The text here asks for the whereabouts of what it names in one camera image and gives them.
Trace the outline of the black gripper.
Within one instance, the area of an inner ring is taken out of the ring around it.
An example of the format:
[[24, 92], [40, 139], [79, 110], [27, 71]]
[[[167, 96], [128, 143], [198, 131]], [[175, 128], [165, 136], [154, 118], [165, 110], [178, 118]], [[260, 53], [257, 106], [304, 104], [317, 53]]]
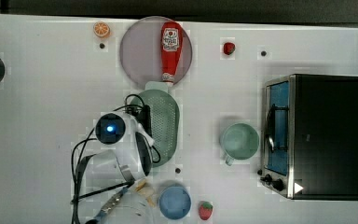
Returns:
[[130, 106], [127, 113], [134, 116], [142, 124], [147, 134], [152, 135], [150, 106]]

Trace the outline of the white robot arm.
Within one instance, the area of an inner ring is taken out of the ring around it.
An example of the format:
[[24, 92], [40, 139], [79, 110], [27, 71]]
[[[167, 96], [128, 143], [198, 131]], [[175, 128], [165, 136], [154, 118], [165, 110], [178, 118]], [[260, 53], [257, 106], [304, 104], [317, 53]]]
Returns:
[[134, 189], [151, 171], [154, 139], [135, 116], [119, 111], [103, 114], [91, 136], [101, 150], [76, 168], [79, 198], [107, 199], [85, 224], [154, 224], [150, 206]]

